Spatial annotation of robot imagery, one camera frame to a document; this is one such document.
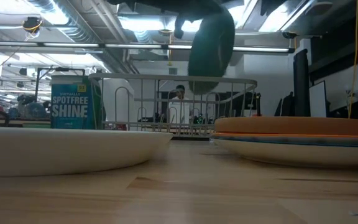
wire dish rack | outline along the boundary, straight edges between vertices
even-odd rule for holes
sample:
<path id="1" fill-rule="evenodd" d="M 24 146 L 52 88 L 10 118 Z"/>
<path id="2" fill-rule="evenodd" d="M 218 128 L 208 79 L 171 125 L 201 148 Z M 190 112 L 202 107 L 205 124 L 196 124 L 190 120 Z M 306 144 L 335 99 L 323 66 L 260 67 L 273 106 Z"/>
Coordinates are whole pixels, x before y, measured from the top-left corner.
<path id="1" fill-rule="evenodd" d="M 124 79 L 127 81 L 131 80 L 140 80 L 140 98 L 133 98 L 133 101 L 138 102 L 135 104 L 131 104 L 131 92 L 125 86 L 120 86 L 113 91 L 113 96 L 106 96 L 104 87 L 107 86 L 107 82 L 110 79 Z M 89 80 L 91 85 L 94 87 L 98 86 L 102 89 L 101 91 L 101 107 L 105 108 L 106 102 L 114 104 L 114 116 L 113 119 L 102 120 L 102 129 L 121 129 L 121 130 L 128 130 L 128 131 L 153 131 L 153 132 L 167 132 L 173 133 L 175 137 L 184 137 L 184 138 L 209 138 L 212 133 L 214 133 L 214 122 L 216 119 L 221 118 L 222 116 L 219 114 L 220 107 L 224 107 L 225 111 L 226 108 L 229 108 L 229 111 L 232 111 L 233 107 L 233 100 L 239 97 L 242 97 L 242 109 L 241 109 L 241 116 L 250 116 L 251 114 L 244 114 L 244 109 L 246 108 L 246 93 L 252 92 L 252 96 L 255 94 L 255 88 L 257 87 L 257 82 L 255 80 L 250 79 L 243 79 L 243 78 L 215 78 L 215 77 L 189 77 L 189 76 L 179 76 L 179 75 L 140 75 L 140 74 L 120 74 L 120 73 L 94 73 L 89 75 Z M 144 82 L 150 81 L 154 83 L 154 92 L 153 98 L 146 98 L 144 97 Z M 228 83 L 226 85 L 231 86 L 231 95 L 229 98 L 225 100 L 220 99 L 220 95 L 218 92 L 212 91 L 206 94 L 205 100 L 196 100 L 196 95 L 193 95 L 192 99 L 188 100 L 173 100 L 170 99 L 169 96 L 171 93 L 175 93 L 177 90 L 172 89 L 168 92 L 166 98 L 159 97 L 159 83 L 160 81 L 177 81 L 177 82 L 218 82 L 218 83 Z M 236 85 L 236 89 L 238 93 L 234 94 L 234 85 Z M 124 91 L 127 93 L 127 119 L 119 120 L 117 119 L 117 93 L 120 91 Z M 216 95 L 216 100 L 209 100 L 209 95 Z M 166 102 L 167 110 L 160 111 L 160 116 L 156 117 L 157 108 L 159 103 Z M 152 118 L 150 119 L 143 119 L 144 115 L 147 114 L 147 110 L 144 107 L 144 104 L 153 104 L 153 113 Z M 178 108 L 170 107 L 170 103 L 177 103 L 180 105 Z M 195 113 L 200 114 L 200 109 L 196 108 L 196 105 L 205 105 L 206 112 L 202 118 L 198 118 L 197 122 L 194 121 L 194 116 L 189 119 L 189 122 L 184 122 L 184 115 L 182 114 L 182 106 L 191 105 L 190 114 L 194 115 Z M 214 110 L 212 113 L 208 114 L 208 105 L 215 105 Z M 137 119 L 133 121 L 130 117 L 134 111 L 137 112 Z M 106 113 L 109 113 L 107 110 L 105 111 L 102 109 L 102 118 L 106 117 Z"/>

man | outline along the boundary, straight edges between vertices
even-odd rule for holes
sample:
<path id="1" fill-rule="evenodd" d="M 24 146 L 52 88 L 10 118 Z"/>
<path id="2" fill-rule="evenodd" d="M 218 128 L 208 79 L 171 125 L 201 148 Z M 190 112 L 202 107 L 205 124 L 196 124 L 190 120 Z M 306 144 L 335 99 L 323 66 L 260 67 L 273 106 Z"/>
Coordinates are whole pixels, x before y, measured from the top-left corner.
<path id="1" fill-rule="evenodd" d="M 185 97 L 185 87 L 183 85 L 178 85 L 177 88 L 177 95 L 176 97 L 172 98 L 171 100 L 189 100 Z M 172 123 L 180 123 L 180 102 L 169 102 L 169 122 Z M 181 103 L 181 120 L 182 124 L 188 124 L 190 122 L 190 115 L 192 111 L 192 104 L 189 102 L 182 102 Z"/>

wooden table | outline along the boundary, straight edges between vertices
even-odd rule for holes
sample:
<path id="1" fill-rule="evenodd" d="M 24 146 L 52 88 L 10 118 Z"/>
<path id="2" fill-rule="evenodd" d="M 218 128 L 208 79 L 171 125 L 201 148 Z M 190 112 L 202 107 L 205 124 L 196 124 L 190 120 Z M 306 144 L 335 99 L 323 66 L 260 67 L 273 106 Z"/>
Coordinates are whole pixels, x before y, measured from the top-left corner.
<path id="1" fill-rule="evenodd" d="M 261 164 L 173 141 L 125 169 L 0 178 L 0 223 L 358 223 L 358 170 Z"/>

